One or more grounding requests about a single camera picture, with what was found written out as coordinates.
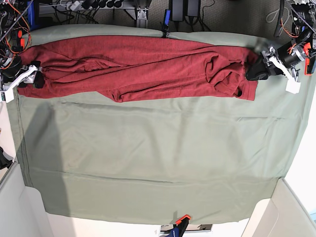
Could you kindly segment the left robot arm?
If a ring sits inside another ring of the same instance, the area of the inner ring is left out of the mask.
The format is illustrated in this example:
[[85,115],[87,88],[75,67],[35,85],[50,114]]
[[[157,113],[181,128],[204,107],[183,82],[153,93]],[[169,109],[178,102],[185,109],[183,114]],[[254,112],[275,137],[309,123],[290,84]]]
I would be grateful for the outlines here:
[[[285,4],[292,13],[292,30],[285,29]],[[312,76],[316,70],[316,2],[314,0],[281,0],[275,37],[283,30],[291,41],[276,49],[272,45],[263,50],[256,63],[248,69],[249,81],[267,80],[270,76],[287,78],[286,91],[297,94],[300,90],[299,70],[296,65],[305,63],[304,75]]]

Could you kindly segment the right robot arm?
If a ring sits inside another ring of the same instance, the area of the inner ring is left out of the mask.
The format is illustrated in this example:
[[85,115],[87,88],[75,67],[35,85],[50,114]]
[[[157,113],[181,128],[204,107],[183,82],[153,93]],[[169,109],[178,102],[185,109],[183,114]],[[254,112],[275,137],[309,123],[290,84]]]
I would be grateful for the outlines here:
[[14,89],[32,84],[43,88],[40,61],[23,64],[21,54],[32,42],[31,29],[35,25],[32,0],[2,0],[0,2],[0,101],[14,100]]

